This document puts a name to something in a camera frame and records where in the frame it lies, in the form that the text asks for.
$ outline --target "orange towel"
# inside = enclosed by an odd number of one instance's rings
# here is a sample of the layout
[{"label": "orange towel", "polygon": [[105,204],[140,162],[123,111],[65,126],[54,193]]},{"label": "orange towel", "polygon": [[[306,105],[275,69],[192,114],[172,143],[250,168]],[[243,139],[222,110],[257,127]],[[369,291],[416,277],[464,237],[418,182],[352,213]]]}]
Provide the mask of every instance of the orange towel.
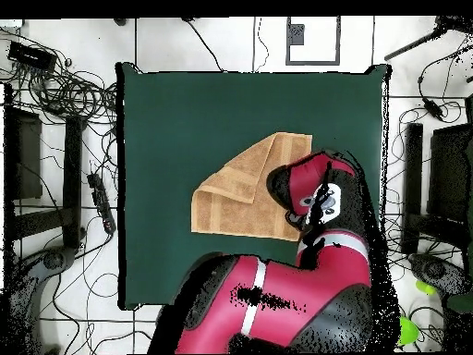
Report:
[{"label": "orange towel", "polygon": [[212,174],[192,195],[191,231],[297,241],[285,209],[266,189],[268,174],[310,154],[312,137],[277,132]]}]

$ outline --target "yellow object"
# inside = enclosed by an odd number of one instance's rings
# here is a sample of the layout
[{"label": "yellow object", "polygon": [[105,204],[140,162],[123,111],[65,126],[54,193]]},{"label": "yellow object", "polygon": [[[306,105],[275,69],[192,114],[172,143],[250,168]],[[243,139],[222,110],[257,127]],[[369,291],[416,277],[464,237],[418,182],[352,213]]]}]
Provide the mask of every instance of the yellow object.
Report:
[{"label": "yellow object", "polygon": [[418,280],[416,282],[416,288],[418,288],[420,291],[426,293],[427,295],[433,295],[437,292],[435,290],[435,288],[428,285],[427,283],[422,282],[421,280]]},{"label": "yellow object", "polygon": [[277,132],[236,156],[192,195],[191,231],[297,241],[285,209],[266,189],[276,167],[310,154],[312,137]]}]

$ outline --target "wire bundle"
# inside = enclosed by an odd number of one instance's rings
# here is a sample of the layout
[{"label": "wire bundle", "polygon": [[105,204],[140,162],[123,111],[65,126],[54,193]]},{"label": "wire bundle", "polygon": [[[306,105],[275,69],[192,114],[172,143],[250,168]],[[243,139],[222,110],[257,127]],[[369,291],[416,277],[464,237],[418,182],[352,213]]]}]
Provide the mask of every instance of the wire bundle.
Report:
[{"label": "wire bundle", "polygon": [[[424,95],[422,94],[420,84],[423,81],[423,77],[424,77],[424,74],[425,74],[426,70],[429,67],[431,67],[432,65],[434,65],[436,63],[439,63],[440,61],[443,61],[444,59],[447,59],[447,58],[452,59],[452,61],[450,63],[450,66],[448,68],[448,75],[447,75],[447,78],[446,78],[445,86],[443,88],[443,95],[441,97],[441,99],[443,101],[443,104],[439,105],[439,107],[443,111],[442,118],[439,118],[439,119],[443,123],[447,123],[447,124],[455,123],[461,117],[461,110],[465,108],[464,106],[461,106],[458,102],[455,102],[455,101],[446,102],[445,101],[445,92],[446,92],[446,88],[447,88],[449,77],[450,77],[450,70],[452,68],[452,65],[453,65],[454,61],[457,59],[457,57],[459,55],[461,55],[466,50],[469,50],[473,47],[473,45],[470,45],[470,46],[465,47],[464,49],[460,49],[461,46],[463,46],[470,39],[471,39],[471,37],[467,36],[455,52],[453,52],[452,54],[450,54],[446,57],[443,57],[439,60],[436,60],[436,61],[433,61],[433,62],[429,63],[422,70],[421,76],[418,79],[418,89],[419,89],[420,97],[422,99],[425,99]],[[453,119],[448,119],[448,117],[450,116],[449,108],[450,108],[450,110],[457,110],[457,115]],[[412,114],[415,115],[415,117],[413,119],[410,119],[410,120],[406,121],[405,118],[408,115],[412,115]],[[398,163],[400,161],[405,162],[404,154],[405,154],[406,146],[405,146],[403,138],[404,138],[404,133],[405,133],[406,130],[405,129],[401,130],[401,128],[403,126],[406,126],[407,124],[415,123],[415,122],[420,121],[423,117],[427,116],[428,114],[429,114],[429,112],[427,111],[427,109],[424,108],[424,107],[421,107],[421,106],[406,110],[403,114],[401,114],[401,116],[398,119],[398,131],[397,131],[397,134],[394,138],[393,144],[391,146],[391,154],[395,159],[391,163],[388,163],[388,165],[395,165],[396,163]],[[394,146],[396,144],[398,144],[399,147],[400,147],[399,148],[400,153],[396,153],[394,151]],[[422,161],[422,163],[427,163],[427,162],[429,162],[429,160],[430,160],[430,158]],[[390,203],[390,204],[394,204],[394,205],[397,206],[397,214],[394,214],[396,216],[396,218],[391,218],[390,215],[392,215],[392,214],[388,214],[388,215],[385,216],[386,222],[388,224],[390,224],[385,229],[385,231],[387,233],[386,237],[388,238],[387,239],[388,245],[389,245],[389,248],[390,248],[390,252],[388,254],[388,257],[389,257],[388,264],[390,265],[390,269],[392,269],[394,266],[399,266],[403,269],[403,274],[400,277],[394,279],[393,280],[394,282],[402,279],[406,274],[406,270],[411,271],[410,268],[408,268],[407,266],[405,266],[403,264],[403,262],[407,260],[407,255],[402,254],[399,251],[399,248],[400,248],[399,240],[400,240],[401,234],[402,234],[401,233],[402,227],[399,223],[399,220],[403,216],[403,213],[401,211],[401,207],[403,206],[404,202],[401,202],[401,197],[400,197],[400,195],[397,191],[393,190],[392,188],[389,188],[389,183],[391,181],[393,181],[395,178],[397,178],[399,175],[404,173],[404,171],[405,171],[405,169],[401,170],[400,172],[398,172],[395,175],[391,176],[390,178],[387,179],[387,183],[386,183],[386,185],[387,185],[386,202]],[[457,249],[456,247],[453,247],[450,251],[435,251],[441,245],[441,242],[438,241],[437,239],[429,237],[429,236],[418,236],[418,239],[424,239],[424,240],[428,240],[428,241],[431,242],[431,245],[428,247],[428,249],[426,249],[424,251],[425,253],[435,255],[437,257],[442,257],[444,260],[447,260],[447,261],[452,259],[454,257],[454,254],[461,253],[461,250]],[[402,311],[403,315],[406,317],[406,312],[404,311],[404,309],[401,308],[401,311]],[[420,312],[420,311],[435,312],[443,318],[443,314],[441,312],[439,312],[437,309],[434,309],[430,306],[417,307],[416,309],[414,309],[410,312],[410,314],[408,315],[407,318],[410,321],[412,321],[413,315],[416,314],[417,312]],[[421,352],[421,350],[418,346],[418,343],[424,342],[426,338],[430,339],[431,341],[434,341],[434,342],[438,343],[440,347],[442,346],[442,342],[443,342],[443,329],[442,328],[439,328],[437,326],[429,324],[429,326],[427,328],[420,328],[419,331],[420,331],[421,335],[418,339],[418,342],[414,343],[414,347],[416,348],[416,350],[418,352]]]}]

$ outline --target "table surface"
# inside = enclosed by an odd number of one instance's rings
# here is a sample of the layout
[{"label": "table surface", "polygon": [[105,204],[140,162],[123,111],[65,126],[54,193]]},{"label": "table surface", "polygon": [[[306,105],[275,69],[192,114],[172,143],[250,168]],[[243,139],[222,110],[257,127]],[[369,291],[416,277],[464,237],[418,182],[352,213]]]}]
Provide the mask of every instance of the table surface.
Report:
[{"label": "table surface", "polygon": [[354,154],[377,210],[386,69],[139,75],[124,65],[128,308],[169,303],[189,267],[210,251],[294,263],[295,242],[190,233],[192,192],[278,130],[313,135],[313,148]]}]

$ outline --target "black cable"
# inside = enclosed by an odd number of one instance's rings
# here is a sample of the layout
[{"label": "black cable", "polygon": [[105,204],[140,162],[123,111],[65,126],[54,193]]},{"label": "black cable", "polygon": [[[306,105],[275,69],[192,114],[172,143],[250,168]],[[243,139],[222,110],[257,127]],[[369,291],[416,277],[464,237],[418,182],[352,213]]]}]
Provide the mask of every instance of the black cable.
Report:
[{"label": "black cable", "polygon": [[64,355],[67,355],[67,352],[69,351],[70,347],[72,346],[72,344],[74,343],[74,341],[76,340],[76,338],[78,337],[79,335],[79,331],[80,331],[80,325],[79,323],[77,322],[77,320],[75,320],[74,318],[72,318],[71,316],[69,316],[68,314],[64,313],[63,311],[61,311],[59,309],[59,307],[57,306],[57,304],[55,303],[55,299],[56,299],[56,294],[57,294],[57,291],[59,290],[59,287],[61,286],[61,275],[62,274],[59,274],[59,280],[57,282],[57,286],[55,287],[55,293],[53,294],[53,305],[55,306],[55,309],[61,313],[64,317],[66,317],[68,320],[72,321],[78,328],[76,334],[74,335],[74,337],[72,338],[72,340],[70,341],[69,345],[67,346],[66,348],[66,351],[64,351]]},{"label": "black cable", "polygon": [[[460,48],[463,43],[468,39],[468,37],[466,37],[466,39],[460,44],[460,46],[458,46],[458,48]],[[472,45],[469,45],[469,46],[466,46],[462,49],[457,49],[455,52],[449,54],[449,55],[446,55],[445,57],[442,57],[440,59],[437,59],[437,60],[434,60],[432,61],[431,63],[429,63],[427,66],[424,67],[424,69],[422,70],[422,72],[420,73],[420,76],[418,77],[418,93],[420,94],[420,97],[422,98],[422,101],[424,102],[424,106],[425,108],[428,110],[428,112],[434,116],[435,118],[439,119],[440,121],[442,121],[443,123],[447,123],[447,124],[452,124],[454,122],[456,122],[456,120],[460,117],[460,113],[461,113],[461,106],[459,103],[457,102],[451,102],[451,103],[445,103],[444,104],[444,109],[446,110],[446,113],[443,112],[443,110],[440,108],[440,106],[438,106],[433,100],[429,100],[427,99],[424,94],[422,93],[422,89],[421,89],[421,84],[422,84],[422,81],[424,80],[424,74],[425,72],[427,71],[427,69],[429,69],[429,67],[431,67],[432,65],[434,64],[437,64],[437,63],[440,63],[441,61],[443,60],[446,60],[448,58],[452,58],[452,63],[450,64],[450,67],[448,68],[448,74],[447,74],[447,80],[445,82],[445,87],[443,89],[443,97],[445,95],[445,91],[446,91],[446,86],[448,84],[448,79],[449,79],[449,74],[450,74],[450,69],[452,67],[452,64],[453,64],[453,60],[458,57],[459,55],[463,54],[464,52],[466,51],[469,51],[470,49],[473,48],[473,44]],[[458,117],[455,119],[455,120],[451,120],[451,121],[447,121],[445,120],[445,118],[448,116],[448,107],[447,106],[454,106],[458,109],[460,109],[460,113],[458,114]]]},{"label": "black cable", "polygon": [[217,65],[217,67],[220,69],[221,72],[226,72],[222,67],[220,67],[220,64],[218,64],[218,60],[217,60],[217,57],[215,57],[215,54],[213,53],[212,49],[207,45],[207,43],[205,43],[205,41],[203,41],[203,38],[200,36],[199,32],[197,31],[197,29],[194,27],[194,25],[192,23],[190,23],[188,20],[186,20],[186,23],[194,30],[194,32],[197,34],[197,36],[199,37],[200,41],[203,43],[203,45],[205,46],[205,48],[209,51],[209,53],[212,55],[213,57],[213,60],[215,60],[215,64]]},{"label": "black cable", "polygon": [[[430,312],[435,312],[443,318],[443,314],[441,312],[439,312],[437,309],[432,308],[431,306],[419,306],[418,308],[414,309],[409,314],[409,316],[408,316],[409,321],[412,321],[412,317],[414,316],[415,313],[417,313],[419,311],[423,311],[423,310],[427,310],[427,311],[430,311]],[[419,328],[418,327],[418,330],[419,330],[420,334],[423,337],[423,340],[418,340],[420,343],[425,341],[425,338],[428,337],[429,339],[433,340],[434,342],[436,342],[440,346],[442,345],[442,343],[443,343],[443,329],[442,328],[438,328],[438,327],[436,327],[432,324],[429,324],[428,330],[429,330],[430,334],[427,334],[426,332],[424,332],[424,328]],[[418,352],[421,352],[421,349],[418,346],[417,342],[414,342],[414,347],[416,348],[416,350]]]},{"label": "black cable", "polygon": [[146,332],[143,332],[143,331],[134,331],[134,332],[130,332],[129,334],[126,334],[126,335],[123,335],[122,337],[109,337],[107,339],[104,339],[102,340],[96,347],[95,349],[93,350],[92,352],[92,355],[96,355],[96,351],[97,349],[99,348],[99,346],[104,343],[104,342],[108,342],[108,341],[114,341],[114,340],[121,340],[121,339],[124,339],[126,337],[131,337],[132,335],[134,334],[142,334],[144,335],[145,337],[147,337],[149,340],[152,340],[152,338],[146,333]]},{"label": "black cable", "polygon": [[262,68],[266,65],[266,61],[268,60],[268,57],[270,56],[270,51],[268,49],[268,46],[266,46],[266,44],[261,40],[261,37],[260,37],[261,22],[262,22],[262,17],[260,17],[260,24],[258,25],[258,34],[257,35],[258,35],[258,40],[264,46],[264,49],[266,49],[266,57],[264,58],[264,62],[256,69],[255,72],[258,72],[260,70],[260,68]]}]

